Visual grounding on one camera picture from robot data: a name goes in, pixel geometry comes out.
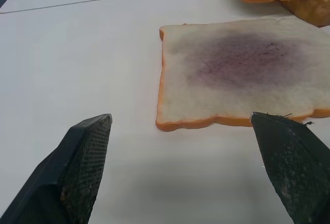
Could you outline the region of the brown toasted bread slice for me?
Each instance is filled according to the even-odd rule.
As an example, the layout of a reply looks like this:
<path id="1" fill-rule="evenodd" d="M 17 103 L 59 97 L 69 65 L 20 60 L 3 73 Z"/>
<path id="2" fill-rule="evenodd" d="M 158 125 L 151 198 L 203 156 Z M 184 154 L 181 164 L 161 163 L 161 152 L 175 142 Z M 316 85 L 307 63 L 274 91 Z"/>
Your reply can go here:
<path id="1" fill-rule="evenodd" d="M 330 25 L 330 0 L 279 1 L 297 18 L 317 27 Z"/>

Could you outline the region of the jam-stained white bread slice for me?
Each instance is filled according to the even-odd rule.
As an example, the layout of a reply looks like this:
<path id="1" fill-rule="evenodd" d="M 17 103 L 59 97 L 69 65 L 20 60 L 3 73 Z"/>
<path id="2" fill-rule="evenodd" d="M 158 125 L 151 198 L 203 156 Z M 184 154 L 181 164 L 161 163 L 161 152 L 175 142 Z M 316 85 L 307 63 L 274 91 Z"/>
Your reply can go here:
<path id="1" fill-rule="evenodd" d="M 330 33 L 296 18 L 162 26 L 155 124 L 251 125 L 252 112 L 330 117 Z"/>

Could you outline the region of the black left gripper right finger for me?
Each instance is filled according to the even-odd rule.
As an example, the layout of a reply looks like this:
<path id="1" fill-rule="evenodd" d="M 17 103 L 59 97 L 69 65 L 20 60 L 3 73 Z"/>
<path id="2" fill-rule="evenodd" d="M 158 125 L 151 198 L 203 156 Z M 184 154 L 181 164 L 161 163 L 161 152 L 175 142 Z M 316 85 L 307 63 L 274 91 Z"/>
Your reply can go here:
<path id="1" fill-rule="evenodd" d="M 330 149 L 288 116 L 253 112 L 267 175 L 294 224 L 330 224 Z"/>

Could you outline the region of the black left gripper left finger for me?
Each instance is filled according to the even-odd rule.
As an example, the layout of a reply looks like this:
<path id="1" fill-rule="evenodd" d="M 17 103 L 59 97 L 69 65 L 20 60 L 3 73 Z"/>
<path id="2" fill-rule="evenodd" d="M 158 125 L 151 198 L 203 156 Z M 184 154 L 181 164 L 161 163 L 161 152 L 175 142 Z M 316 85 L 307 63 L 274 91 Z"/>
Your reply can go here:
<path id="1" fill-rule="evenodd" d="M 88 224 L 111 125 L 111 114 L 102 114 L 72 126 L 29 176 L 0 224 Z"/>

